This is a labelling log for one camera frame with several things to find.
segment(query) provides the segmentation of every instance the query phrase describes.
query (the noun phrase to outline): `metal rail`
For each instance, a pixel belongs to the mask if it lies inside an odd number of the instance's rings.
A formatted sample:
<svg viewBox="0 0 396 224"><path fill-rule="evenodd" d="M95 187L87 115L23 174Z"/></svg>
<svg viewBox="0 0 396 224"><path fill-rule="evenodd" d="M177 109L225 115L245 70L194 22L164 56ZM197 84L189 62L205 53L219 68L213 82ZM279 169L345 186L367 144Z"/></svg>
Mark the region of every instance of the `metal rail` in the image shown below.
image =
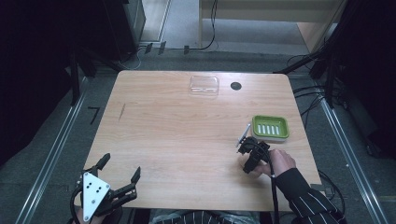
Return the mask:
<svg viewBox="0 0 396 224"><path fill-rule="evenodd" d="M361 192L361 197L366 203L373 222L378 224L388 224L389 222L385 212L382 209L381 204L379 203L378 198L366 177L366 174L361 168L361 164L354 153L352 145L350 145L349 141L347 140L347 136L337 118L335 111L331 109L324 101L321 102L321 105L330 125L332 126L335 138L340 145L341 151L343 152L346 162L349 165L350 172L352 173L352 176L358 185L358 188Z"/></svg>
<svg viewBox="0 0 396 224"><path fill-rule="evenodd" d="M81 109L81 105L85 99L85 93L90 84L90 80L86 77L82 79L81 82L81 95L78 98L77 102L74 106L72 106L67 114L67 117L64 121L64 124L61 127L61 130L58 132L58 135L55 139L55 142L52 145L52 148L49 152L46 161L44 162L40 173L38 174L35 183L33 184L30 192L27 196L27 199L23 205L23 208L17 218L15 223L30 223L32 217L35 213L35 210L38 206L38 203L41 200L41 196L44 193L44 190L50 181L50 176L55 168L55 165L59 159L59 156L64 149L64 143L70 133L70 130L73 127L73 124L76 120L79 110Z"/></svg>

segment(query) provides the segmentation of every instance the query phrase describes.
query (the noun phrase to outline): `green tray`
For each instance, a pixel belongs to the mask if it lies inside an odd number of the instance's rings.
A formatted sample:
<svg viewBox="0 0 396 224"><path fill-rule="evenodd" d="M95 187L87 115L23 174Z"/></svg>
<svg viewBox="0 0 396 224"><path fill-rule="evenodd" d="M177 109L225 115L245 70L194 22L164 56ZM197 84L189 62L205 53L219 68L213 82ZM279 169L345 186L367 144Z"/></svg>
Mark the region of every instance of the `green tray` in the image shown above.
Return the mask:
<svg viewBox="0 0 396 224"><path fill-rule="evenodd" d="M284 118L257 115L252 119L252 134L257 139L285 141L289 137L288 123Z"/></svg>

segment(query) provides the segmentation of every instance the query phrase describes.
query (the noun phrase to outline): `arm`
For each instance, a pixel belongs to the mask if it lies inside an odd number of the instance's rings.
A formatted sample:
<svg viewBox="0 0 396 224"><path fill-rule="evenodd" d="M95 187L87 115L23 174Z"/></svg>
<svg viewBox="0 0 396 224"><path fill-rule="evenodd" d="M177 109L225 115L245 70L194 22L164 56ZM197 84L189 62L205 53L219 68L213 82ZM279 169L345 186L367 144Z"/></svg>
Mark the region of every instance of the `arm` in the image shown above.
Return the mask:
<svg viewBox="0 0 396 224"><path fill-rule="evenodd" d="M274 149L270 151L270 156L276 185L301 223L347 223L344 214L337 207L320 192L309 187L289 154ZM270 175L268 164L259 164L255 171Z"/></svg>

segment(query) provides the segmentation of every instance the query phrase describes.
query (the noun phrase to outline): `person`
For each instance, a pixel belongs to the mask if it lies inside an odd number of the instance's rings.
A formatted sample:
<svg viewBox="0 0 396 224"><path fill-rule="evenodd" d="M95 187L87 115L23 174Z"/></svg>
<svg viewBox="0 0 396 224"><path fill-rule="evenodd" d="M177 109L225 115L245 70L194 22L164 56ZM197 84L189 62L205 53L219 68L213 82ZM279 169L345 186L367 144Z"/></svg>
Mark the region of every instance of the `person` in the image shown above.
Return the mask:
<svg viewBox="0 0 396 224"><path fill-rule="evenodd" d="M319 191L309 187L291 155L281 149L273 149L269 153L276 176L276 186L285 195L290 209L297 216L292 223L347 224L344 214L334 204ZM271 176L271 169L269 164L259 163L253 173ZM260 223L257 213L233 212L230 214L190 210L172 212L166 210L164 213L161 210L158 211L154 211L154 218L150 223ZM99 224L102 220L102 217L98 217L93 219L92 223Z"/></svg>

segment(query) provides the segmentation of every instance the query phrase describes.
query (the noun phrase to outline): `wrist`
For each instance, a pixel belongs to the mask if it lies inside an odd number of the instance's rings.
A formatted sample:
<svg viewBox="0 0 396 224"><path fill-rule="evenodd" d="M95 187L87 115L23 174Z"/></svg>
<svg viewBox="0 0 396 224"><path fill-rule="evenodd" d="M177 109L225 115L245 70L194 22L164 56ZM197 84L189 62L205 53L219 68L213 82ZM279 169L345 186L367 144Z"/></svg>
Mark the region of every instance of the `wrist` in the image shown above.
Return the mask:
<svg viewBox="0 0 396 224"><path fill-rule="evenodd" d="M306 194L310 187L297 168L291 168L276 178L276 185L290 200Z"/></svg>

